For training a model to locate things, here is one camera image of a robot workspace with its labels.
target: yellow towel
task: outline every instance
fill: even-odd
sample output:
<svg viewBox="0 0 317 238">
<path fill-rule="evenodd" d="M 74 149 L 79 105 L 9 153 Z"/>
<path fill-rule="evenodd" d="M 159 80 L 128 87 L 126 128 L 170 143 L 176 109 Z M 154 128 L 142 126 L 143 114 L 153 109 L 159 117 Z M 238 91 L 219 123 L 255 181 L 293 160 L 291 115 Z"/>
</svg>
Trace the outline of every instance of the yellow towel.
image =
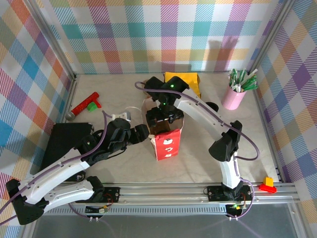
<svg viewBox="0 0 317 238">
<path fill-rule="evenodd" d="M 191 89 L 197 94 L 198 97 L 201 97 L 201 93 L 199 90 L 200 78 L 197 73 L 165 73 L 165 82 L 168 82 L 172 77 L 177 76 L 183 79 Z"/>
</svg>

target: white table surface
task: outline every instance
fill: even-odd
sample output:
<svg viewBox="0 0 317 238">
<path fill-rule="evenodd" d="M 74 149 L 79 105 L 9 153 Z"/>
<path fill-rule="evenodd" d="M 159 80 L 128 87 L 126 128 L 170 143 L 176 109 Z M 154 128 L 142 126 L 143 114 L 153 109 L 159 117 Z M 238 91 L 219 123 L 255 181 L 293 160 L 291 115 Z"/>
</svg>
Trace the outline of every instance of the white table surface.
<svg viewBox="0 0 317 238">
<path fill-rule="evenodd" d="M 96 91 L 100 95 L 98 101 L 108 114 L 118 114 L 130 106 L 141 108 L 145 95 L 134 87 L 134 82 L 152 76 L 163 80 L 161 73 L 81 75 L 73 107 Z M 253 93 L 248 92 L 239 108 L 229 111 L 220 103 L 228 83 L 227 73 L 199 73 L 199 76 L 202 99 L 218 104 L 218 113 L 222 117 L 230 121 L 239 120 L 243 125 L 243 132 L 260 149 L 258 160 L 239 161 L 241 176 L 256 182 L 262 182 L 265 176 L 278 181 Z M 132 116 L 132 127 L 142 123 L 137 109 L 128 110 Z M 73 122 L 90 122 L 95 130 L 104 127 L 100 109 L 93 112 L 84 110 Z M 87 175 L 98 176 L 102 182 L 221 182 L 219 163 L 208 153 L 213 142 L 205 129 L 185 115 L 178 156 L 156 161 L 153 147 L 147 139 L 129 146 L 122 155 L 98 162 L 87 169 Z M 238 154 L 251 158 L 256 152 L 241 137 Z"/>
</svg>

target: red and white box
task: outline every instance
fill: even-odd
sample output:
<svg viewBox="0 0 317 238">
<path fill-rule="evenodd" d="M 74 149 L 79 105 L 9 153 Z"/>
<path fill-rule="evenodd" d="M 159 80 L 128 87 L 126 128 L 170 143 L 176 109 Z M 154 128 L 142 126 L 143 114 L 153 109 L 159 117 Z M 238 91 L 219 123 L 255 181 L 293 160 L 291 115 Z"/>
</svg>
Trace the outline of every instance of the red and white box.
<svg viewBox="0 0 317 238">
<path fill-rule="evenodd" d="M 147 125 L 147 111 L 154 107 L 157 107 L 157 104 L 153 102 L 152 98 L 147 98 L 143 101 L 141 110 L 144 124 Z M 183 125 L 184 119 L 177 119 L 172 124 L 167 125 L 169 126 L 169 131 L 158 134 L 156 134 L 152 128 L 149 128 L 149 139 L 154 147 L 157 161 L 178 155 Z"/>
</svg>

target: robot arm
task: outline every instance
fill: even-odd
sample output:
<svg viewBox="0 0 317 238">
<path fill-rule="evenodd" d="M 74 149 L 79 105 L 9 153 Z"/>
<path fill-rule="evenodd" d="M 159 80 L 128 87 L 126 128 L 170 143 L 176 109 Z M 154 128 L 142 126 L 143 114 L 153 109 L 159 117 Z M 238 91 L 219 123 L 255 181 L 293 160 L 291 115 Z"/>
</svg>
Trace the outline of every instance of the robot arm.
<svg viewBox="0 0 317 238">
<path fill-rule="evenodd" d="M 172 93 L 148 91 L 149 89 L 177 91 L 194 98 L 196 103 L 188 99 L 188 97 Z M 165 119 L 172 123 L 182 115 L 182 112 L 185 112 L 209 132 L 211 137 L 215 140 L 214 144 L 209 148 L 209 153 L 219 161 L 222 173 L 223 192 L 227 197 L 234 200 L 243 185 L 240 180 L 238 167 L 235 168 L 234 166 L 234 156 L 238 150 L 240 135 L 231 129 L 228 130 L 222 123 L 212 117 L 202 105 L 211 110 L 213 109 L 203 102 L 195 92 L 189 88 L 188 84 L 179 77 L 173 77 L 167 83 L 163 83 L 159 79 L 152 77 L 146 82 L 144 90 L 157 102 L 159 110 L 156 108 L 154 110 L 156 114 L 158 114 L 158 112 L 160 113 L 160 115 L 158 115 L 160 120 Z M 215 108 L 213 113 L 218 118 L 221 118 L 217 113 L 217 109 L 218 108 Z M 231 126 L 239 131 L 242 130 L 242 124 L 239 121 L 231 123 Z"/>
<path fill-rule="evenodd" d="M 100 147 L 89 156 L 80 157 L 99 143 L 101 137 L 97 134 L 84 137 L 79 145 L 31 178 L 20 182 L 15 179 L 8 181 L 6 188 L 10 198 L 19 194 L 12 201 L 19 223 L 25 225 L 33 222 L 43 213 L 63 204 L 78 200 L 98 200 L 103 194 L 104 187 L 97 177 L 88 177 L 82 182 L 68 186 L 60 184 L 98 161 L 111 158 L 110 154 L 144 141 L 148 135 L 146 125 L 130 128 L 127 120 L 116 118 L 107 125 L 105 138 Z"/>
</svg>

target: pink pencil holder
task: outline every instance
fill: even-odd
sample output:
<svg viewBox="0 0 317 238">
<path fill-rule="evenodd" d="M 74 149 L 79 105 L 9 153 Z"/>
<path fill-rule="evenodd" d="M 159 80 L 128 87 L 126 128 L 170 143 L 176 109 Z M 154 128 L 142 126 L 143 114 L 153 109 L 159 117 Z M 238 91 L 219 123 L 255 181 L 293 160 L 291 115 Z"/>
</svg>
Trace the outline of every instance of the pink pencil holder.
<svg viewBox="0 0 317 238">
<path fill-rule="evenodd" d="M 247 91 L 243 93 L 237 93 L 233 91 L 228 85 L 225 95 L 221 100 L 222 105 L 228 110 L 235 110 L 240 105 L 244 95 Z"/>
</svg>

